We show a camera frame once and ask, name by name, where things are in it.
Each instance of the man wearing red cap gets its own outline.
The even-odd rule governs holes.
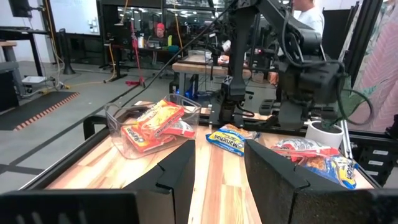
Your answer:
[[[157,38],[164,37],[164,24],[161,22],[156,25],[156,37]]]

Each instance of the floor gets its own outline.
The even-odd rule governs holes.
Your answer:
[[[111,76],[109,70],[101,71],[97,66],[73,65],[77,74],[60,75],[61,81],[71,85],[70,90],[80,95],[67,104],[59,107],[42,119],[34,122],[21,131],[0,131],[0,193],[16,190],[50,167],[63,156],[84,141],[83,126],[80,122],[90,114],[104,114],[103,106],[110,101],[122,105],[142,88],[131,90],[124,82],[137,80],[137,70],[127,72],[128,77],[112,83],[101,83]],[[56,66],[43,65],[47,76],[57,73]],[[21,75],[36,75],[34,64],[20,63]],[[143,70],[147,82],[152,80],[153,70]],[[157,101],[169,92],[172,75],[157,79],[150,89],[130,103],[136,101]],[[200,90],[220,86],[220,79],[215,83],[204,83],[200,78]],[[264,98],[274,98],[275,89],[270,84],[249,82],[248,90],[254,91],[254,98],[246,100],[245,108],[258,111],[258,106]],[[398,187],[398,171],[394,170],[386,187]]]

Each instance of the table leg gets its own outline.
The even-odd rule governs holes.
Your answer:
[[[4,58],[6,58],[7,62],[17,62],[17,58],[15,57],[14,49],[12,47],[3,47],[2,51],[4,52]],[[18,68],[12,71],[12,77],[18,94],[25,95],[24,84],[22,83],[21,74],[19,73]]]
[[[180,90],[180,95],[185,95],[185,78],[187,77],[186,73],[180,72],[180,82],[178,84],[178,89]]]
[[[40,65],[39,53],[37,53],[35,37],[33,34],[29,34],[29,41],[30,41],[30,46],[32,47],[33,59],[35,61],[37,75],[42,77],[43,76],[42,67]]]

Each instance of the white cup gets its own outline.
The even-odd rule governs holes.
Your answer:
[[[334,125],[333,127],[339,130],[339,133],[329,133],[326,131],[319,130],[318,128],[314,127],[313,124],[320,123],[320,121],[311,121],[308,125],[307,133],[305,134],[306,139],[311,139],[324,146],[330,146],[338,149],[340,147],[341,141],[343,140],[344,132],[343,130]]]

